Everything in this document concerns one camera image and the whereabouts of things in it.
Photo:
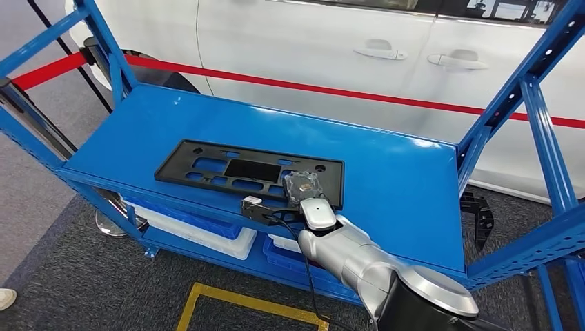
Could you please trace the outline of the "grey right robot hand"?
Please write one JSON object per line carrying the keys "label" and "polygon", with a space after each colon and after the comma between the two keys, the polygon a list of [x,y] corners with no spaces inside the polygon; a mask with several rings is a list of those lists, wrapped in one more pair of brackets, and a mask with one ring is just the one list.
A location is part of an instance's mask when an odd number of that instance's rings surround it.
{"label": "grey right robot hand", "polygon": [[298,206],[303,200],[320,198],[323,189],[314,172],[293,171],[284,176],[284,189],[288,204]]}

